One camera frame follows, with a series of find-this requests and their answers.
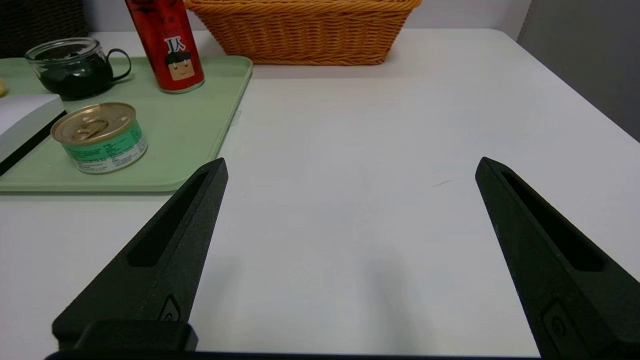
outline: gray wall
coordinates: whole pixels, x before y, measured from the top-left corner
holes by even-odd
[[[640,141],[640,0],[534,0],[519,42]]]
[[[502,29],[515,39],[531,0],[422,0],[406,22],[406,28],[493,28]],[[123,0],[84,0],[92,31],[134,31]],[[191,27],[204,25],[189,12]]]

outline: green tray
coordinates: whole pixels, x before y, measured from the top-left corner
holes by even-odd
[[[147,153],[130,167],[110,174],[85,174],[51,137],[0,177],[0,192],[167,192],[176,190],[217,155],[251,77],[253,64],[240,56],[202,58],[205,83],[185,94],[158,89],[146,58],[132,58],[131,75],[107,92],[66,101],[68,112],[100,102],[126,102],[136,108]],[[114,73],[126,60],[111,60]],[[27,61],[0,60],[0,79],[12,95],[48,94]]]

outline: table surface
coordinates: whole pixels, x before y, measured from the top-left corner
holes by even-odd
[[[96,36],[143,54],[135,33]],[[537,355],[481,156],[640,275],[640,145],[503,33],[406,29],[375,67],[256,66],[239,109],[199,350]],[[3,357],[54,352],[53,319],[168,198],[2,195]]]

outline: can lid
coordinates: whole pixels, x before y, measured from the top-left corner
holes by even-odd
[[[136,110],[123,102],[90,105],[56,121],[51,136],[61,143],[89,145],[123,133],[136,120]]]

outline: dark liquid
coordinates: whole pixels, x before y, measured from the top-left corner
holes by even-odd
[[[50,65],[40,75],[48,91],[67,99],[89,97],[111,87],[113,70],[98,54],[90,55],[80,63]]]

